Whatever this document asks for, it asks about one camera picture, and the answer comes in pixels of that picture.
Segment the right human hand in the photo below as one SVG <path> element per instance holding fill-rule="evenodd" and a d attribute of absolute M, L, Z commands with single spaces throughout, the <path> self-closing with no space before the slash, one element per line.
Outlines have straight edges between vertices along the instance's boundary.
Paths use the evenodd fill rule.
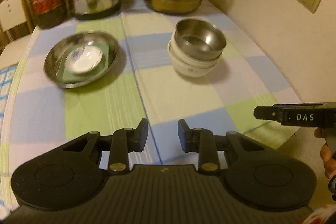
<path fill-rule="evenodd" d="M 323 160 L 325 176 L 331 179 L 335 175 L 336 161 L 331 157 L 331 151 L 326 143 L 321 148 L 320 157 Z"/>

